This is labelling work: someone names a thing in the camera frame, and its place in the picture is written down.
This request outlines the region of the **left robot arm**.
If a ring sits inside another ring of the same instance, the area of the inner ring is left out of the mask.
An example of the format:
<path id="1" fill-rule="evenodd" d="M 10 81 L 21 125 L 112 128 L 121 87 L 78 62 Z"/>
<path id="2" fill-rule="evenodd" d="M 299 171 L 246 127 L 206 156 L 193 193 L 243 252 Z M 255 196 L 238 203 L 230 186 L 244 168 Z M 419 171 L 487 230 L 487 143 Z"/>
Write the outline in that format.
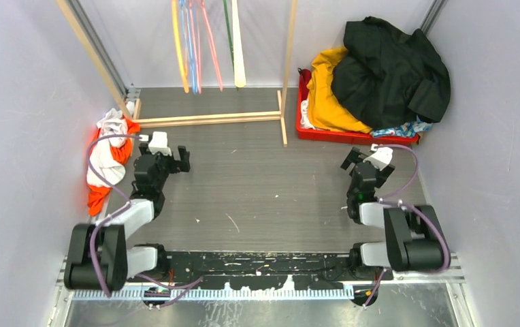
<path id="1" fill-rule="evenodd" d="M 127 241 L 161 214 L 168 177 L 190 171 L 190 152 L 179 146 L 178 154 L 176 159 L 172 152 L 140 144 L 140 156 L 133 162 L 132 191 L 124 209 L 101 221 L 80 223 L 73 228 L 63 275 L 67 289 L 111 294 L 142 274 L 153 281 L 168 276 L 170 261 L 162 244 L 129 247 Z"/>

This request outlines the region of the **cream wooden hanger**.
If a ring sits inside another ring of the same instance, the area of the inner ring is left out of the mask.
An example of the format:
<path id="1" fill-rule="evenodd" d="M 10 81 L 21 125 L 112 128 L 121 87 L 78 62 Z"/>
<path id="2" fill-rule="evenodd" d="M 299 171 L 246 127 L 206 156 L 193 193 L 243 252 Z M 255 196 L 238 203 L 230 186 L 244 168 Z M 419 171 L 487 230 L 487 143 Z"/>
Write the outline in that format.
<path id="1" fill-rule="evenodd" d="M 233 62 L 234 62 L 234 82 L 237 88 L 246 86 L 246 72 L 242 51 L 242 36 L 240 30 L 240 17 L 238 11 L 238 1 L 231 1 L 232 15 L 232 38 L 233 38 Z"/>

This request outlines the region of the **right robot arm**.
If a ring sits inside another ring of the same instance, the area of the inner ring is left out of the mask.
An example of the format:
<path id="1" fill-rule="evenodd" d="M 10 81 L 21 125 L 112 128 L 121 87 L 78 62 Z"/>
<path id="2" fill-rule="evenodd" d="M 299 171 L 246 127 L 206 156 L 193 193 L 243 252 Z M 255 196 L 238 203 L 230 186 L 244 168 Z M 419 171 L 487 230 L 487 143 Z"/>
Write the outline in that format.
<path id="1" fill-rule="evenodd" d="M 366 155 L 354 147 L 340 166 L 351 178 L 346 192 L 349 219 L 385 233 L 383 241 L 353 245 L 349 270 L 356 279 L 367 279 L 376 268 L 436 273 L 451 265 L 451 252 L 433 206 L 394 200 L 396 192 L 376 194 L 395 170 L 394 148 L 374 144 Z"/>

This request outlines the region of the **black pleated skirt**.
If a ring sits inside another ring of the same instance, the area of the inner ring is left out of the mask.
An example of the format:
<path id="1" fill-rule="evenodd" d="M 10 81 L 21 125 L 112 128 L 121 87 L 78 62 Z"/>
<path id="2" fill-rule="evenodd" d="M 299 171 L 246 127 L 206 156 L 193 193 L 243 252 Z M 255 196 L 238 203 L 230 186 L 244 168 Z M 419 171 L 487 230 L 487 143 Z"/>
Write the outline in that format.
<path id="1" fill-rule="evenodd" d="M 331 92 L 372 129 L 420 119 L 439 123 L 451 100 L 447 66 L 420 29 L 407 34 L 368 16 L 345 24 L 346 54 L 333 69 Z"/>

